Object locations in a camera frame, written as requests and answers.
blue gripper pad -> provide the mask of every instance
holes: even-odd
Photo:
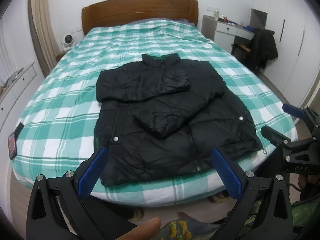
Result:
[[[108,161],[108,150],[102,147],[90,166],[84,172],[83,176],[78,181],[78,198],[83,199],[89,197],[96,184],[99,176],[106,166]]]
[[[295,116],[299,119],[304,119],[304,111],[301,108],[298,108],[298,107],[295,107],[295,106],[292,106],[292,105],[285,103],[282,105],[282,110],[285,113],[288,113],[288,114]]]
[[[239,202],[242,197],[241,181],[216,148],[211,152],[211,162],[212,166],[217,170],[230,197]]]

human hand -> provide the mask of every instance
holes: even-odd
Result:
[[[159,217],[148,220],[145,224],[137,226],[116,240],[150,240],[160,230],[161,219]]]
[[[304,189],[308,182],[311,184],[317,184],[319,183],[319,179],[320,179],[320,174],[308,175],[308,176],[299,174],[299,180],[298,180],[299,188]]]

pillow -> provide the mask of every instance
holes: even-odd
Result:
[[[167,19],[167,18],[149,18],[149,19],[133,21],[133,22],[130,22],[129,24],[146,23],[146,22],[155,21],[155,20],[167,20],[167,21],[183,23],[183,24],[187,24],[187,25],[191,25],[193,27],[196,27],[194,23],[189,22],[189,20],[187,20],[187,19],[171,20],[171,19]]]

jacket zipper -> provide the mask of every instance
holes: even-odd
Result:
[[[190,141],[190,144],[191,144],[191,152],[193,154],[193,160],[194,160],[194,162],[196,164],[196,169],[197,169],[197,171],[201,171],[202,168],[200,166],[200,162],[199,162],[196,146],[195,146],[195,144],[193,142],[193,138],[191,136],[191,131],[190,131],[189,127],[188,127],[188,137],[189,137],[189,141]]]

wall socket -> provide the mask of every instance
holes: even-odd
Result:
[[[215,10],[216,10],[216,8],[211,7],[211,6],[207,6],[207,11],[214,12]]]

